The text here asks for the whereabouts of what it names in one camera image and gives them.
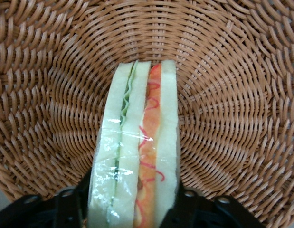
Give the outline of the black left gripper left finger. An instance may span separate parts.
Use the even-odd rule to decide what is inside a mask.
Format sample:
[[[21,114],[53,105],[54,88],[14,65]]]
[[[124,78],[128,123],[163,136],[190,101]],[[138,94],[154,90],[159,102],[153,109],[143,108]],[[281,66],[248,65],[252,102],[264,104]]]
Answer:
[[[87,218],[89,170],[76,186],[53,198],[25,195],[0,211],[0,228],[81,228]]]

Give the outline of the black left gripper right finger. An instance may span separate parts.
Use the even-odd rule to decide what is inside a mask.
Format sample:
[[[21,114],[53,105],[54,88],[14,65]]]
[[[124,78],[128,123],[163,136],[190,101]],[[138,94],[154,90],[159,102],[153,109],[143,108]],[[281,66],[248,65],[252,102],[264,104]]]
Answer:
[[[252,228],[254,216],[236,199],[222,195],[213,201],[180,183],[173,207],[162,228]]]

